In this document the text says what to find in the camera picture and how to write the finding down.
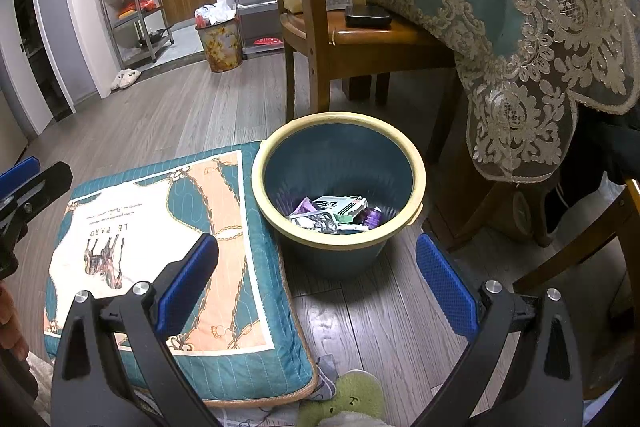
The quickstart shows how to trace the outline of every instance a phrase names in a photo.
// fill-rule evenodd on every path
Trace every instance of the trash can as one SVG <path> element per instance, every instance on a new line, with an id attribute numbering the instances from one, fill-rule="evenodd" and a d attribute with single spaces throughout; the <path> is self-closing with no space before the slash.
<path id="1" fill-rule="evenodd" d="M 348 112 L 294 120 L 263 141 L 252 169 L 260 211 L 315 275 L 346 279 L 366 270 L 386 241 L 417 219 L 426 173 L 420 153 L 398 129 Z M 305 197 L 357 194 L 383 212 L 380 226 L 331 235 L 306 230 L 286 216 Z"/>
<path id="2" fill-rule="evenodd" d="M 235 18 L 196 29 L 211 71 L 222 73 L 242 64 L 242 45 Z"/>

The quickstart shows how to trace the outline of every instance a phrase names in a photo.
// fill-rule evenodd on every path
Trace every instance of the lace tablecloth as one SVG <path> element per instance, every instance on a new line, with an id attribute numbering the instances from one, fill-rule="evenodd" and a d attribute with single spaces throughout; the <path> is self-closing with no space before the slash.
<path id="1" fill-rule="evenodd" d="M 577 103 L 613 114 L 636 104 L 638 1 L 370 0 L 456 52 L 476 168 L 522 183 L 558 168 Z"/>

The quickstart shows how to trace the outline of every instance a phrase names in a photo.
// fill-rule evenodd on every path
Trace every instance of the trash can rim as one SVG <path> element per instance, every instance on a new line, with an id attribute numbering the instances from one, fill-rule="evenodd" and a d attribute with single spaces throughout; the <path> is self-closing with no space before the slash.
<path id="1" fill-rule="evenodd" d="M 279 213 L 267 196 L 264 188 L 264 170 L 277 146 L 287 137 L 300 130 L 328 123 L 355 124 L 383 134 L 399 147 L 411 166 L 414 183 L 409 200 L 395 217 L 376 229 L 348 235 L 330 235 L 314 232 L 313 230 L 305 230 L 294 225 Z M 386 241 L 403 227 L 410 225 L 417 219 L 422 209 L 426 178 L 422 157 L 411 140 L 398 129 L 382 120 L 352 112 L 312 114 L 283 125 L 260 144 L 260 150 L 255 157 L 251 175 L 255 200 L 267 221 L 286 237 L 308 247 L 321 248 L 323 250 L 355 250 L 356 248 L 370 247 Z"/>

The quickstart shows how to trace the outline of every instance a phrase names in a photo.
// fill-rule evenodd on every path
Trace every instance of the finger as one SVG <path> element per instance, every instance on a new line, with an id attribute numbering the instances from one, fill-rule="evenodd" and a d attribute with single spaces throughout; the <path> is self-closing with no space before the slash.
<path id="1" fill-rule="evenodd" d="M 0 281 L 0 324 L 7 324 L 14 311 L 14 298 L 6 284 Z"/>
<path id="2" fill-rule="evenodd" d="M 11 349 L 20 340 L 20 320 L 13 315 L 7 324 L 0 326 L 0 346 Z"/>
<path id="3" fill-rule="evenodd" d="M 18 360 L 18 362 L 21 362 L 22 360 L 27 358 L 27 355 L 29 354 L 29 344 L 27 344 L 27 341 L 24 339 L 24 337 L 20 337 L 20 339 L 18 339 L 18 341 L 15 343 L 15 346 L 12 348 L 11 350 L 14 354 L 14 357 Z"/>

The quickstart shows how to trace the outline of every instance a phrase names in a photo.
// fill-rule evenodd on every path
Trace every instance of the bolt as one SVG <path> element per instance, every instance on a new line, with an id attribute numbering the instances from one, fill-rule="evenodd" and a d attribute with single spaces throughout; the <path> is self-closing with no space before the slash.
<path id="1" fill-rule="evenodd" d="M 502 285 L 494 279 L 484 283 L 484 288 L 486 288 L 489 293 L 500 293 L 502 291 Z"/>
<path id="2" fill-rule="evenodd" d="M 84 302 L 88 298 L 89 298 L 89 292 L 87 290 L 80 290 L 78 293 L 76 293 L 76 296 L 74 297 L 76 302 Z"/>
<path id="3" fill-rule="evenodd" d="M 549 288 L 546 291 L 546 296 L 549 297 L 552 301 L 559 301 L 561 297 L 560 292 L 555 288 Z"/>
<path id="4" fill-rule="evenodd" d="M 149 291 L 149 283 L 146 281 L 136 282 L 133 285 L 133 293 L 136 295 L 144 295 Z"/>

